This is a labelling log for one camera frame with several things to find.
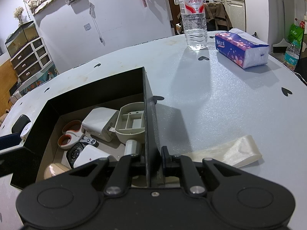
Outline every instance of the black box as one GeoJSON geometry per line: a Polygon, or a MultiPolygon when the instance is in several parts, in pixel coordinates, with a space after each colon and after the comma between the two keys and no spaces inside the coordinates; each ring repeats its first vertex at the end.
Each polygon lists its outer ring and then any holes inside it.
{"type": "MultiPolygon", "coordinates": [[[[52,87],[45,92],[52,92],[52,87]]],[[[146,163],[146,184],[151,186],[161,156],[158,151],[160,144],[156,142],[159,138],[155,98],[144,68],[109,76],[48,100],[33,123],[24,146],[0,155],[0,177],[13,173],[11,185],[19,189],[41,180],[43,170],[56,155],[57,145],[52,141],[57,137],[53,134],[61,134],[56,128],[59,121],[65,119],[64,115],[79,112],[76,115],[81,118],[74,119],[82,120],[86,111],[95,105],[103,104],[119,110],[133,102],[145,104],[145,144],[142,145],[145,151],[142,151],[141,160],[146,163]]]]}

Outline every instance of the open box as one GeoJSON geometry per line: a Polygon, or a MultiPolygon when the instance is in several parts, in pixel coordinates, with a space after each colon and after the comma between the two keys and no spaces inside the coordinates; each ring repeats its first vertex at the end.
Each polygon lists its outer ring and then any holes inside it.
{"type": "MultiPolygon", "coordinates": [[[[23,189],[43,179],[48,164],[65,163],[65,150],[58,148],[57,141],[63,126],[71,120],[83,120],[97,105],[119,110],[133,102],[144,102],[144,114],[130,116],[126,124],[140,124],[145,128],[142,158],[146,165],[146,184],[151,186],[160,166],[158,129],[155,98],[144,68],[130,70],[75,88],[48,100],[24,142],[24,146],[1,155],[0,176],[13,173],[11,185],[23,189]]],[[[119,160],[124,145],[115,137],[110,143],[99,141],[99,149],[119,160]]]]}

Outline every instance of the water bottle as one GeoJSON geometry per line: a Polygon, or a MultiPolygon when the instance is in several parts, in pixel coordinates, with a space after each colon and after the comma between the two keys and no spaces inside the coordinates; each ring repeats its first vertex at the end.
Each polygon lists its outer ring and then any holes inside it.
{"type": "Polygon", "coordinates": [[[179,0],[185,38],[193,50],[207,46],[207,22],[204,0],[179,0]]]}
{"type": "Polygon", "coordinates": [[[291,70],[295,69],[300,56],[300,45],[296,40],[287,48],[284,64],[291,70]]]}

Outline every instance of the white wall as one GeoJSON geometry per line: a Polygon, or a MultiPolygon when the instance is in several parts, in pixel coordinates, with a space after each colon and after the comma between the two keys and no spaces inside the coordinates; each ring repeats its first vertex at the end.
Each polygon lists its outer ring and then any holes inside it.
{"type": "MultiPolygon", "coordinates": [[[[55,0],[34,18],[40,36],[59,72],[115,50],[172,35],[165,0],[89,0],[95,6],[98,29],[103,43],[89,15],[88,0],[80,0],[71,6],[65,0],[55,0]],[[92,29],[85,31],[90,23],[92,29]]],[[[23,0],[0,0],[0,39],[18,27],[12,14],[23,0]]]]}
{"type": "Polygon", "coordinates": [[[246,32],[257,32],[260,40],[267,42],[269,33],[269,0],[245,0],[246,32]]]}
{"type": "MultiPolygon", "coordinates": [[[[284,37],[282,0],[245,0],[247,33],[257,32],[270,45],[284,37]]],[[[286,37],[294,22],[294,0],[285,0],[286,37]]]]}
{"type": "Polygon", "coordinates": [[[294,16],[299,22],[304,21],[305,15],[305,1],[304,0],[294,0],[294,16]]]}
{"type": "MultiPolygon", "coordinates": [[[[292,23],[294,23],[294,0],[285,1],[286,15],[286,35],[290,31],[292,23]]],[[[273,45],[281,42],[284,37],[285,24],[282,8],[282,0],[269,0],[269,35],[268,44],[273,45]]]]}
{"type": "Polygon", "coordinates": [[[6,51],[0,56],[0,66],[4,64],[4,62],[6,62],[8,59],[10,59],[10,55],[9,52],[6,51]]]}

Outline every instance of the vase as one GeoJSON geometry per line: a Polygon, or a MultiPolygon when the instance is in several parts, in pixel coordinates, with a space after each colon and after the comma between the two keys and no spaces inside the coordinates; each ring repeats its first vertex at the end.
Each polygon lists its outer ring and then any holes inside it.
{"type": "Polygon", "coordinates": [[[23,24],[23,21],[22,21],[22,14],[20,16],[17,17],[17,20],[18,20],[18,27],[20,27],[22,24],[23,24]]]}

